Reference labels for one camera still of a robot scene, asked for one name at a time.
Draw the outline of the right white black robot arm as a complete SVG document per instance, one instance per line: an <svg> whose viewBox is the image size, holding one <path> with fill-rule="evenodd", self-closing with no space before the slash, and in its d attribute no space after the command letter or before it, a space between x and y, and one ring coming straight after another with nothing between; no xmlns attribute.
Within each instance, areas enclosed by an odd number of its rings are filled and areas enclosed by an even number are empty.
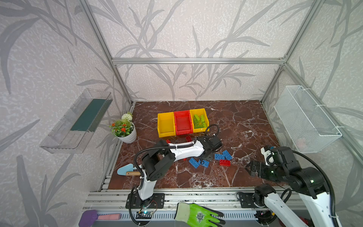
<svg viewBox="0 0 363 227"><path fill-rule="evenodd" d="M289 191L296 192L304 202L314 226L341 226L333 186L314 161L289 147L265 146L261 153L263 162L253 160L245 168L250 176L287 183ZM269 184L255 187L253 202L257 207L268 208L287 227L306 226Z"/></svg>

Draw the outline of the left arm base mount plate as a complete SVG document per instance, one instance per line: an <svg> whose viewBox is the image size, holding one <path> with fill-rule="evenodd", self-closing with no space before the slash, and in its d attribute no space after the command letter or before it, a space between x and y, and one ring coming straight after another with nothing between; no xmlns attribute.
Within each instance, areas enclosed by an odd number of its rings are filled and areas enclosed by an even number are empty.
<svg viewBox="0 0 363 227"><path fill-rule="evenodd" d="M126 209L162 209L164 207L165 194L153 194L146 200L140 199L138 193L129 194L126 201Z"/></svg>

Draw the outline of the red bin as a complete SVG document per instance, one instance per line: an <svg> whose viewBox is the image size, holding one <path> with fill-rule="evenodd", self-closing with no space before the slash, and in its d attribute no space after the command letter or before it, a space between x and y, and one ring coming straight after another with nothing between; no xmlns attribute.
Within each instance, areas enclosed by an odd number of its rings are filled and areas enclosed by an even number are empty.
<svg viewBox="0 0 363 227"><path fill-rule="evenodd" d="M174 112L176 135L192 134L192 120L189 110Z"/></svg>

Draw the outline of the green lego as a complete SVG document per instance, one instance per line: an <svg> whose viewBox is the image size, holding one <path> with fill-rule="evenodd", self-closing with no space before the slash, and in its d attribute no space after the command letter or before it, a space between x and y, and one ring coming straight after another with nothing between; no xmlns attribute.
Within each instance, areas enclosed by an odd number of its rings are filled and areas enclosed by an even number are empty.
<svg viewBox="0 0 363 227"><path fill-rule="evenodd" d="M194 125L194 128L196 129L196 128L199 128L199 122L193 122L193 125Z"/></svg>
<svg viewBox="0 0 363 227"><path fill-rule="evenodd" d="M207 128L207 124L206 123L201 123L198 125L198 128Z"/></svg>
<svg viewBox="0 0 363 227"><path fill-rule="evenodd" d="M193 115L193 121L201 123L200 117L197 114Z"/></svg>

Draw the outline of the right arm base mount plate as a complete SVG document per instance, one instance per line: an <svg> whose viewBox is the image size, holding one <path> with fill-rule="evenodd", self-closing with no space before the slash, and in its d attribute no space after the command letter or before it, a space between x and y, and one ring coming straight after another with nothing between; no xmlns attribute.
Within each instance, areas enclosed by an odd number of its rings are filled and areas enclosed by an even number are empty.
<svg viewBox="0 0 363 227"><path fill-rule="evenodd" d="M241 208L265 208L264 200L256 193L237 192L236 198L241 204Z"/></svg>

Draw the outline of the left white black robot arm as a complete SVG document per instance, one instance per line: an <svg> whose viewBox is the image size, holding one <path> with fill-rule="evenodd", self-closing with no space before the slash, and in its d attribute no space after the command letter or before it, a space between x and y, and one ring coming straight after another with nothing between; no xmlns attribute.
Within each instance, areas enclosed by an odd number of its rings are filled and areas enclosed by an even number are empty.
<svg viewBox="0 0 363 227"><path fill-rule="evenodd" d="M139 198L145 201L153 196L157 180L163 178L174 162L187 158L209 161L221 148L222 141L214 135L179 144L160 140L155 146L139 151L133 158L133 164L141 177L137 188Z"/></svg>

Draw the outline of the yellow bin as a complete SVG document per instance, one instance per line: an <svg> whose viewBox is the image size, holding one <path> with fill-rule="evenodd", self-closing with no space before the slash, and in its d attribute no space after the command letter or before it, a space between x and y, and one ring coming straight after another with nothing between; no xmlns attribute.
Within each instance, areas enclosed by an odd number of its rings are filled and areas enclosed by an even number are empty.
<svg viewBox="0 0 363 227"><path fill-rule="evenodd" d="M192 129L194 133L205 132L209 127L209 119L205 108L191 109Z"/></svg>
<svg viewBox="0 0 363 227"><path fill-rule="evenodd" d="M174 112L157 115L157 130L160 138L176 135Z"/></svg>

